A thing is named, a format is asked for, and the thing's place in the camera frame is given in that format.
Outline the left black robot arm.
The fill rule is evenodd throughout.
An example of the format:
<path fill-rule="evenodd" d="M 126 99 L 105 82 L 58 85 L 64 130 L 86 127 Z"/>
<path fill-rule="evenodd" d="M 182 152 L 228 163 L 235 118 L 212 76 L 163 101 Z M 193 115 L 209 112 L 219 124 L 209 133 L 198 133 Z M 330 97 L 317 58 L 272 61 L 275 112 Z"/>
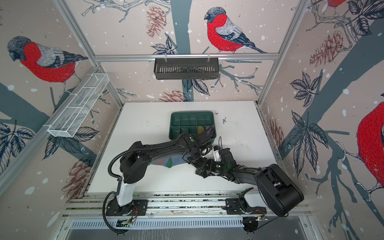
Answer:
<path fill-rule="evenodd" d="M 212 142 L 206 134 L 180 134 L 175 140 L 144 145 L 137 141 L 131 147 L 115 156 L 108 165 L 108 174 L 118 181 L 118 189 L 113 192 L 119 207 L 130 205 L 136 183 L 146 173 L 147 167 L 155 160 L 187 155 L 187 163 L 202 160 L 212 150 Z"/>

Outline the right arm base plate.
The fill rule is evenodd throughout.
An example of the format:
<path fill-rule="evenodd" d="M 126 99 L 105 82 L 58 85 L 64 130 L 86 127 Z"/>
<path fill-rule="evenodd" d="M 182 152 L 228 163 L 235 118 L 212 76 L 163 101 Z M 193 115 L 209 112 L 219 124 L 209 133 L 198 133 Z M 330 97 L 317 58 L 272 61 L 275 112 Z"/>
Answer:
<path fill-rule="evenodd" d="M 245 200 L 226 199 L 225 206 L 222 208 L 228 215 L 266 215 L 267 209 L 264 207 L 250 207 Z"/>

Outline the black grey argyle sock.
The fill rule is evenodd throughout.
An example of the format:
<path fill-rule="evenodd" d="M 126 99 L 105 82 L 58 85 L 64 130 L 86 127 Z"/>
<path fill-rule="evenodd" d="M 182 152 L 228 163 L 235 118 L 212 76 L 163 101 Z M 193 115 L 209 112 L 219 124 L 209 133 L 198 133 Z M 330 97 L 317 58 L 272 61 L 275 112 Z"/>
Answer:
<path fill-rule="evenodd" d="M 206 158 L 199 158 L 197 160 L 191 160 L 190 158 L 187 159 L 187 163 L 192 165 L 196 168 L 195 174 L 198 176 L 201 176 L 203 178 L 208 177 L 208 164 L 209 160 Z"/>

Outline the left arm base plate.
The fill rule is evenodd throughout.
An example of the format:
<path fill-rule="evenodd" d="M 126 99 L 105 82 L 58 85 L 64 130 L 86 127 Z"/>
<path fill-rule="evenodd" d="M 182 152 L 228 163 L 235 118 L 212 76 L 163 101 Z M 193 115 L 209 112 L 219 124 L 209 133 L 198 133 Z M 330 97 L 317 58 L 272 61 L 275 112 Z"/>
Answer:
<path fill-rule="evenodd" d="M 145 216 L 148 200 L 133 200 L 125 206 L 119 206 L 116 199 L 108 202 L 106 207 L 106 216 Z"/>

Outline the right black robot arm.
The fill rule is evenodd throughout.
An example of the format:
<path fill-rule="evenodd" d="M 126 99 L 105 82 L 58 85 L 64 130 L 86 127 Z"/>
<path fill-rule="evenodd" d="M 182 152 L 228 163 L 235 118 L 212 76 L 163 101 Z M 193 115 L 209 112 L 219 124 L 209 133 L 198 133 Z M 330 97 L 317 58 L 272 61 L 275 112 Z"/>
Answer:
<path fill-rule="evenodd" d="M 278 217 L 286 216 L 289 211 L 304 200 L 300 188 L 277 165 L 264 168 L 251 168 L 237 164 L 229 148 L 214 148 L 214 159 L 201 156 L 191 161 L 196 174 L 203 177 L 222 177 L 235 184 L 250 184 L 257 187 L 265 207 Z"/>

